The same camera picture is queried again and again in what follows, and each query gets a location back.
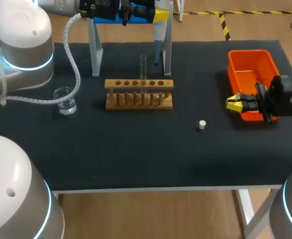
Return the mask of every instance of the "small glass beaker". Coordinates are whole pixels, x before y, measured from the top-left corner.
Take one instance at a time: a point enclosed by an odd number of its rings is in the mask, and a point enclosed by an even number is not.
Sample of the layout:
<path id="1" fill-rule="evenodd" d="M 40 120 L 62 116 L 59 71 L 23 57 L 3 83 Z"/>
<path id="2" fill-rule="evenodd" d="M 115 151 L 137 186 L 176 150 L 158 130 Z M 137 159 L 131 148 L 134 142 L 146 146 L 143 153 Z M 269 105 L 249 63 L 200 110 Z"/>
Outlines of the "small glass beaker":
<path id="1" fill-rule="evenodd" d="M 56 91 L 54 91 L 53 97 L 55 100 L 62 98 L 64 96 L 67 96 L 69 93 L 71 93 L 72 90 L 73 89 L 70 87 L 58 88 Z M 76 103 L 75 103 L 74 97 L 71 97 L 70 99 L 66 101 L 60 102 L 57 105 L 62 115 L 68 116 L 76 112 Z"/>

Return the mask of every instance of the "wooden test tube rack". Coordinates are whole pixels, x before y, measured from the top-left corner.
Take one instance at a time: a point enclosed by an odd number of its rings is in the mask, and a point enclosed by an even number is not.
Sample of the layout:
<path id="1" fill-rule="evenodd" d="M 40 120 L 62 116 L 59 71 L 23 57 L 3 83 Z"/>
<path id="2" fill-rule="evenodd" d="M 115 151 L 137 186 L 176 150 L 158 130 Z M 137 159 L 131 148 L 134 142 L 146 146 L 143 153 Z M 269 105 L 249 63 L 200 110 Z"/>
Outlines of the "wooden test tube rack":
<path id="1" fill-rule="evenodd" d="M 173 80 L 105 80 L 105 89 L 109 90 L 106 109 L 171 110 L 173 88 Z M 127 89 L 136 91 L 133 93 L 114 92 Z"/>

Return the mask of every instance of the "floor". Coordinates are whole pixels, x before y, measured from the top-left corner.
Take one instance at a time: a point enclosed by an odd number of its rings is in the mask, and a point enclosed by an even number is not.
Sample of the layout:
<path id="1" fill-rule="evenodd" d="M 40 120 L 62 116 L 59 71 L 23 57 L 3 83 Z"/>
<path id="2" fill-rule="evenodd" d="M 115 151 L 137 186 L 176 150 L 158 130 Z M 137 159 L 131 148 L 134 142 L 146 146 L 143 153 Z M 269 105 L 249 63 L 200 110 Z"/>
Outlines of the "floor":
<path id="1" fill-rule="evenodd" d="M 292 0 L 185 0 L 185 11 L 292 10 Z M 62 41 L 65 17 L 50 16 L 53 40 Z M 212 15 L 175 19 L 174 41 L 223 41 L 220 20 Z M 292 64 L 289 14 L 226 15 L 232 40 L 278 39 Z M 151 25 L 99 25 L 103 42 L 152 41 Z M 70 42 L 87 42 L 84 20 L 72 27 Z M 256 211 L 268 191 L 249 191 Z M 240 217 L 232 191 L 136 192 L 64 195 L 65 239 L 241 239 Z M 259 239 L 270 239 L 265 230 Z"/>

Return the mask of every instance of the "orange plastic bin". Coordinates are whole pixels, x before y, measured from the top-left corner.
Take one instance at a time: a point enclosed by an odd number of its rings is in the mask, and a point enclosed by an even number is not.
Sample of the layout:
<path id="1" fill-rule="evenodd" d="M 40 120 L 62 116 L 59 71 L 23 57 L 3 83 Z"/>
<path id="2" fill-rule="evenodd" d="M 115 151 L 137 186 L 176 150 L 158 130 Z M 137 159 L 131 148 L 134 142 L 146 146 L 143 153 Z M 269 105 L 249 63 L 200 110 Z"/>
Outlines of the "orange plastic bin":
<path id="1" fill-rule="evenodd" d="M 270 53 L 266 50 L 230 51 L 228 57 L 228 76 L 234 95 L 256 94 L 257 82 L 269 88 L 273 77 L 279 75 Z M 253 111 L 241 113 L 241 118 L 246 121 L 264 120 L 259 112 Z"/>

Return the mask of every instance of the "black table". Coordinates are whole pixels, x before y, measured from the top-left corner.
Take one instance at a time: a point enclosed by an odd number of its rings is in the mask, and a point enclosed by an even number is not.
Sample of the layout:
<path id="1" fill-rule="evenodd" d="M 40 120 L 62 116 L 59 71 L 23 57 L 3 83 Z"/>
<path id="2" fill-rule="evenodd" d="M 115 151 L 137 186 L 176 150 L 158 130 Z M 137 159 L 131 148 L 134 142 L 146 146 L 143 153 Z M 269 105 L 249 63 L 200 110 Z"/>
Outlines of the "black table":
<path id="1" fill-rule="evenodd" d="M 151 43 L 104 44 L 100 78 L 91 77 L 88 44 L 71 44 L 82 76 L 78 110 L 21 102 L 0 105 L 0 135 L 19 144 L 52 190 L 279 185 L 292 171 L 292 117 L 251 123 L 225 108 L 232 95 L 228 52 L 268 50 L 282 75 L 292 68 L 278 41 L 184 42 L 172 46 L 172 111 L 106 111 L 104 79 L 138 79 Z M 45 86 L 15 95 L 51 99 L 75 85 L 63 46 Z M 161 78 L 149 66 L 149 79 Z M 205 120 L 204 131 L 196 124 Z"/>

